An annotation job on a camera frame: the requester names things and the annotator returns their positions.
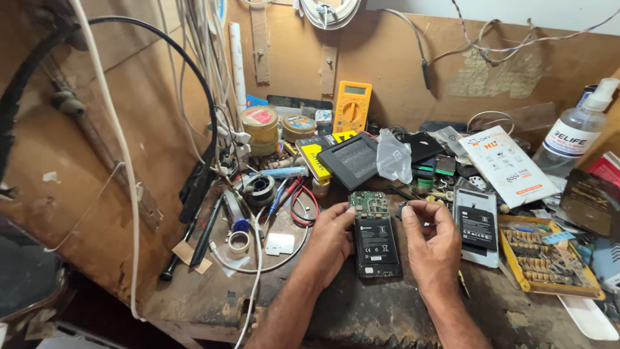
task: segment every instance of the plastic bag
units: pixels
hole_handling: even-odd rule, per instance
[[[398,141],[388,129],[379,131],[377,146],[377,170],[383,178],[394,181],[398,179],[404,184],[413,180],[411,174],[411,148],[409,144]]]

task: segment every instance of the digital multimeter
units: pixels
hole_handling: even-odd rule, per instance
[[[364,131],[373,85],[341,81],[334,116],[334,133]]]

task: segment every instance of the tape roll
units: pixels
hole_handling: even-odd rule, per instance
[[[250,248],[250,235],[246,232],[234,232],[228,238],[228,246],[233,253],[244,253]]]

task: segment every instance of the cardboard strip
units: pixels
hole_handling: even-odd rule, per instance
[[[338,63],[338,46],[340,45],[340,31],[325,32],[323,41],[323,69],[321,70],[321,94],[334,94],[336,81],[336,66]]]
[[[174,254],[177,255],[177,257],[179,257],[183,261],[183,263],[189,265],[192,261],[194,249],[190,246],[189,243],[181,241],[172,249],[172,252],[174,252]],[[200,262],[200,265],[194,268],[194,270],[202,275],[206,272],[207,269],[209,269],[212,264],[213,263],[210,260],[202,258],[202,262]]]
[[[252,39],[254,40],[254,66],[256,82],[269,82],[269,42],[267,35],[267,13],[265,7],[250,7],[252,18]]]

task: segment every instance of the circuit board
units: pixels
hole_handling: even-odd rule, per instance
[[[377,191],[356,191],[349,195],[349,204],[355,207],[357,218],[390,219],[388,200]]]

